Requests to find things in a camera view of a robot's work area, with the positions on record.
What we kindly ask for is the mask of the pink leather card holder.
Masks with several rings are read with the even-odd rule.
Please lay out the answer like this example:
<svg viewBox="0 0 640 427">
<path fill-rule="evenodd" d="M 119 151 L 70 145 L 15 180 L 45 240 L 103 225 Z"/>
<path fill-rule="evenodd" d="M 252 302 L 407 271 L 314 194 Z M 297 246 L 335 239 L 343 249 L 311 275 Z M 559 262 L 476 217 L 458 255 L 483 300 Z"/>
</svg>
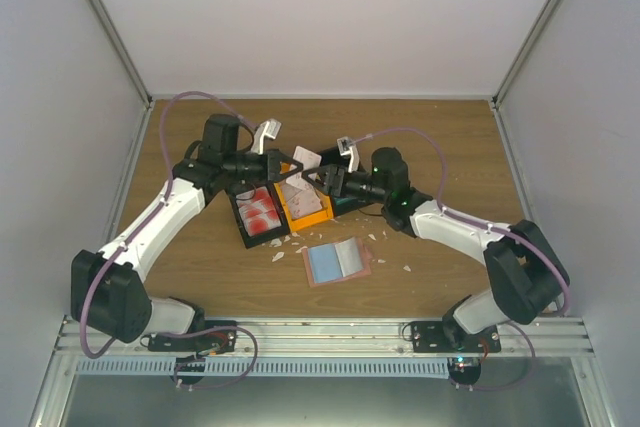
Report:
<svg viewBox="0 0 640 427">
<path fill-rule="evenodd" d="M 303 248 L 301 255 L 310 287 L 366 277 L 372 272 L 371 253 L 357 237 Z"/>
</svg>

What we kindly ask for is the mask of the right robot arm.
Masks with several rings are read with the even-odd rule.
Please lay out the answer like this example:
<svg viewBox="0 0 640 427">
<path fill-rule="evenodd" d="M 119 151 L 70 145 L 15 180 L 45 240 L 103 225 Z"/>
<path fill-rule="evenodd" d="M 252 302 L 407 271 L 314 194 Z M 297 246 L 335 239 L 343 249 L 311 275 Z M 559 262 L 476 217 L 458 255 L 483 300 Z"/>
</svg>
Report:
<svg viewBox="0 0 640 427">
<path fill-rule="evenodd" d="M 377 203 L 392 229 L 442 244 L 486 268 L 488 289 L 458 302 L 442 318 L 451 350 L 468 350 L 481 332 L 508 321 L 528 325 L 558 297 L 567 297 L 568 273 L 535 223 L 492 223 L 445 206 L 412 186 L 395 148 L 375 150 L 371 163 L 369 172 L 330 164 L 305 170 L 302 177 L 326 195 Z"/>
</svg>

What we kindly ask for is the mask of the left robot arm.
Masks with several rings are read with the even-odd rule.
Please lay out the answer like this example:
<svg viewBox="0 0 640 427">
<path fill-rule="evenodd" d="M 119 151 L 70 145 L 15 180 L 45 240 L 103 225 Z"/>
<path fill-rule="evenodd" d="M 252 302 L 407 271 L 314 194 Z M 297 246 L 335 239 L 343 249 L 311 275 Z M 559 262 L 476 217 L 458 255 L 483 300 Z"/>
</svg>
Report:
<svg viewBox="0 0 640 427">
<path fill-rule="evenodd" d="M 96 252 L 80 251 L 71 264 L 72 317 L 83 336 L 88 357 L 96 357 L 85 336 L 97 330 L 112 341 L 131 343 L 142 336 L 162 334 L 185 351 L 203 345 L 205 325 L 197 308 L 173 298 L 148 295 L 144 283 L 157 258 L 180 230 L 222 191 L 241 182 L 258 185 L 286 179 L 284 163 L 301 172 L 301 162 L 265 144 L 276 139 L 281 124 L 262 122 L 248 148 L 239 148 L 241 121 L 214 114 L 200 140 L 170 167 L 159 194 L 121 234 Z"/>
</svg>

